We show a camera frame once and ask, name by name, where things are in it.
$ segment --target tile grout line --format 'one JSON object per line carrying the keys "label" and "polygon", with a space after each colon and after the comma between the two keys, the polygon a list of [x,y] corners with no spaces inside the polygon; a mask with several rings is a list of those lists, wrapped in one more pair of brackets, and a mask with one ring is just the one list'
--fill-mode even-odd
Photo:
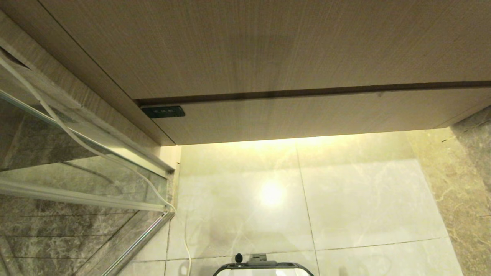
{"label": "tile grout line", "polygon": [[165,262],[167,262],[167,260],[146,260],[146,261],[138,261],[138,260],[133,261],[133,260],[131,260],[130,262],[134,263],[134,264],[136,264],[136,263],[158,263],[158,262],[164,262],[165,263]]}
{"label": "tile grout line", "polygon": [[[264,254],[285,254],[285,253],[299,253],[299,252],[314,252],[314,250],[303,250],[303,251],[280,251],[280,252],[265,252]],[[253,255],[254,253],[244,253],[243,256]],[[202,260],[202,259],[214,259],[214,258],[228,258],[235,257],[235,255],[223,255],[223,256],[210,256],[210,257],[197,257],[193,258],[193,260]],[[178,258],[178,259],[169,259],[167,261],[183,261],[188,260],[188,258]]]}
{"label": "tile grout line", "polygon": [[343,249],[354,249],[354,248],[365,248],[365,247],[379,247],[379,246],[400,245],[400,244],[425,242],[425,241],[440,240],[440,239],[447,239],[447,238],[449,238],[449,237],[438,237],[438,238],[422,239],[422,240],[416,240],[416,241],[398,242],[398,243],[390,243],[390,244],[378,244],[378,245],[359,246],[359,247],[327,248],[327,249],[320,249],[319,251],[343,250]]}
{"label": "tile grout line", "polygon": [[308,204],[307,204],[307,194],[305,193],[305,185],[303,183],[303,175],[302,175],[302,168],[300,166],[300,155],[299,155],[299,148],[297,146],[297,140],[295,140],[295,152],[297,154],[297,164],[299,165],[300,180],[302,182],[303,198],[305,198],[305,208],[307,209],[308,224],[310,226],[310,235],[312,236],[312,245],[314,246],[314,255],[315,255],[315,262],[317,264],[317,273],[320,274],[321,269],[319,268],[319,259],[317,258],[317,250],[315,248],[314,232],[312,230],[312,222],[310,220],[310,213],[309,213]]}
{"label": "tile grout line", "polygon": [[164,276],[167,270],[167,259],[169,258],[169,243],[170,243],[170,223],[172,219],[177,216],[177,213],[169,220],[169,229],[167,231],[167,248],[165,249],[165,264],[164,264]]}
{"label": "tile grout line", "polygon": [[419,171],[422,173],[423,175],[423,179],[426,183],[425,187],[427,189],[427,192],[430,193],[430,196],[431,198],[433,199],[433,205],[436,207],[436,210],[438,212],[438,216],[440,217],[440,221],[443,225],[443,227],[445,228],[445,233],[447,234],[446,237],[450,238],[450,234],[448,233],[448,228],[447,228],[447,225],[445,224],[445,221],[443,220],[443,216],[441,215],[441,210],[440,210],[440,207],[438,206],[438,202],[435,198],[435,194],[433,193],[433,189],[432,189],[432,185],[431,185],[431,182],[430,182],[430,179],[427,175],[427,173],[425,173],[425,171],[423,170],[423,165],[421,164],[421,160],[419,158],[419,155],[416,153],[416,150],[415,150],[415,145],[414,143],[412,142],[412,139],[411,137],[409,137],[408,135],[408,132],[404,132],[404,137],[406,137],[406,141],[408,142],[409,144],[409,147],[411,148],[411,152],[414,156],[414,159],[417,161],[417,164],[418,164],[418,169]]}

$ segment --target glass panel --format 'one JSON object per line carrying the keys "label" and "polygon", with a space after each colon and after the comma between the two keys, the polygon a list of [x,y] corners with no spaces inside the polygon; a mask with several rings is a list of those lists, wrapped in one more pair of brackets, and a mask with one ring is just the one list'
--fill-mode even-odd
{"label": "glass panel", "polygon": [[[127,138],[124,140],[124,136],[118,134],[117,131],[116,133],[112,131],[110,133],[107,128],[99,126],[104,125],[99,118],[87,112],[81,104],[75,103],[73,99],[61,93],[58,86],[45,81],[43,76],[39,76],[33,71],[20,66],[17,66],[16,70],[29,80],[63,123],[73,131],[91,141],[95,141],[104,149],[132,163],[145,167],[160,176],[166,177],[168,171],[173,170],[149,152],[150,149],[148,147],[150,146],[136,144]],[[4,98],[24,111],[33,113],[35,116],[44,115],[49,123],[53,123],[53,120],[40,105],[39,101],[3,66],[0,66],[0,79],[0,94],[3,94]]]}
{"label": "glass panel", "polygon": [[[0,180],[163,205],[134,171],[86,150],[49,118],[23,107],[8,95],[2,95]],[[63,114],[60,117],[64,121],[73,120]],[[166,198],[165,177],[131,163],[89,140],[83,140],[97,151],[114,156],[137,170]]]}

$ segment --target gray marble wall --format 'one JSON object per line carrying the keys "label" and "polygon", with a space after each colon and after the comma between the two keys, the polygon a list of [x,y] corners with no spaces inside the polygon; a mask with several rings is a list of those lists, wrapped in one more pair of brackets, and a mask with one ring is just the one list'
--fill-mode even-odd
{"label": "gray marble wall", "polygon": [[466,276],[491,275],[491,107],[407,132]]}
{"label": "gray marble wall", "polygon": [[12,154],[3,161],[8,170],[95,156],[62,129],[27,113],[10,151]]}
{"label": "gray marble wall", "polygon": [[8,165],[4,164],[5,159],[10,159],[10,145],[12,144],[15,134],[19,129],[24,114],[18,108],[0,100],[0,171],[5,170]]}
{"label": "gray marble wall", "polygon": [[0,195],[0,253],[14,276],[72,275],[135,213]]}

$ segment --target marble tile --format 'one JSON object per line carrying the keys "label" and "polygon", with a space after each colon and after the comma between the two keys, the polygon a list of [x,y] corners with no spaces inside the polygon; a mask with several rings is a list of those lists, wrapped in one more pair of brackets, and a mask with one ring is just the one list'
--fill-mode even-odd
{"label": "marble tile", "polygon": [[[250,255],[244,255],[244,262],[249,260]],[[267,254],[268,260],[277,262],[299,263],[306,267],[314,275],[319,275],[317,261],[313,251],[308,252],[290,252],[290,253],[272,253]],[[188,260],[171,260],[167,261],[165,276],[186,276],[188,271]],[[233,256],[193,259],[191,267],[191,276],[213,275],[222,265],[235,263]]]}
{"label": "marble tile", "polygon": [[320,250],[320,276],[462,276],[448,238],[402,244]]}
{"label": "marble tile", "polygon": [[404,133],[297,141],[317,250],[446,237]]}
{"label": "marble tile", "polygon": [[11,275],[22,275],[22,272],[19,269],[19,264],[17,263],[15,258],[6,258],[6,256],[13,256],[12,251],[10,250],[10,245],[4,236],[0,236],[0,261],[3,261],[5,269],[10,273],[1,276],[11,276]]}
{"label": "marble tile", "polygon": [[138,252],[134,261],[158,261],[167,258],[167,240],[169,237],[169,224],[162,227],[155,236]]}
{"label": "marble tile", "polygon": [[4,261],[0,262],[0,276],[9,276],[9,271]]}
{"label": "marble tile", "polygon": [[21,134],[23,137],[27,136],[44,136],[50,134],[61,134],[63,130],[52,126],[45,121],[35,117],[34,115],[24,115],[22,122]]}
{"label": "marble tile", "polygon": [[15,262],[23,276],[71,276],[86,259],[5,258]]}
{"label": "marble tile", "polygon": [[0,126],[3,133],[13,135],[22,122],[24,112],[11,103],[0,100]]}
{"label": "marble tile", "polygon": [[6,236],[93,236],[112,235],[132,213],[84,216],[0,217]]}
{"label": "marble tile", "polygon": [[131,262],[118,276],[162,276],[164,275],[165,261]]}
{"label": "marble tile", "polygon": [[453,125],[452,131],[483,180],[491,214],[491,107]]}
{"label": "marble tile", "polygon": [[[167,189],[169,188],[167,186],[167,183],[169,183],[169,186],[171,186],[172,179],[165,179],[163,177],[160,177],[156,174],[149,173],[148,171],[146,174],[144,174],[152,183],[155,185],[157,188],[157,191],[160,193],[161,196],[164,198],[167,198],[168,191]],[[162,201],[157,197],[157,195],[152,191],[152,189],[148,186],[145,187],[145,198],[144,201],[147,203],[154,203],[154,204],[161,204]]]}
{"label": "marble tile", "polygon": [[132,171],[99,156],[70,162],[44,164],[0,172],[0,177],[16,182],[97,195],[122,195],[142,201],[147,185]]}
{"label": "marble tile", "polygon": [[32,135],[21,137],[18,141],[18,150],[38,150],[55,147],[77,147],[79,144],[64,132],[48,135]]}
{"label": "marble tile", "polygon": [[167,172],[165,182],[165,195],[167,202],[176,204],[177,190],[179,188],[179,174],[181,173],[180,164],[177,163],[175,171]]}
{"label": "marble tile", "polygon": [[8,159],[9,155],[9,150],[10,150],[10,145],[12,144],[12,140],[14,139],[13,136],[5,134],[5,133],[0,133],[0,171],[8,169],[4,163],[6,162],[6,159]]}
{"label": "marble tile", "polygon": [[0,201],[0,217],[75,216],[96,214],[134,213],[133,209],[110,208],[40,200],[4,195]]}
{"label": "marble tile", "polygon": [[13,254],[7,257],[87,259],[110,237],[5,237],[5,239]]}
{"label": "marble tile", "polygon": [[183,146],[167,258],[313,250],[294,143]]}
{"label": "marble tile", "polygon": [[72,161],[93,157],[94,154],[78,146],[54,147],[36,150],[18,150],[12,158],[9,169],[19,169],[43,164]]}
{"label": "marble tile", "polygon": [[464,275],[491,275],[489,197],[482,175],[450,128],[407,132]]}
{"label": "marble tile", "polygon": [[[161,215],[161,212],[138,211],[121,228],[121,230],[116,232],[110,240],[102,245],[73,276],[102,275],[106,269],[114,263],[114,261],[116,261],[121,254],[124,253]],[[164,216],[161,224],[157,225],[154,229],[159,230],[159,227],[164,226],[166,223],[168,224],[171,217],[172,214],[170,213]],[[122,267],[130,262],[138,251],[143,248],[145,241],[151,239],[154,234],[154,231],[148,233],[143,242],[136,245],[109,276],[116,275]]]}

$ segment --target wall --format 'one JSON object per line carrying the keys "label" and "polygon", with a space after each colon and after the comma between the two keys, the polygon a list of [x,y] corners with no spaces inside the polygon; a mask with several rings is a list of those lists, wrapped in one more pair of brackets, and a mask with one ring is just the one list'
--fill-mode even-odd
{"label": "wall", "polygon": [[10,156],[4,160],[5,169],[19,169],[95,156],[82,148],[62,129],[17,107],[12,105],[10,107],[24,114],[21,115],[22,123],[16,130],[16,140],[11,144]]}
{"label": "wall", "polygon": [[491,275],[491,107],[451,128],[408,132],[464,275]]}
{"label": "wall", "polygon": [[9,159],[10,145],[12,144],[15,134],[22,122],[23,113],[16,107],[0,100],[0,171],[8,168],[4,163]]}
{"label": "wall", "polygon": [[134,214],[0,194],[0,253],[12,275],[69,276]]}
{"label": "wall", "polygon": [[181,162],[182,146],[165,146],[160,148],[159,158],[171,168],[176,169]]}
{"label": "wall", "polygon": [[405,133],[183,146],[177,218],[120,274],[212,275],[240,252],[314,275],[462,275]]}

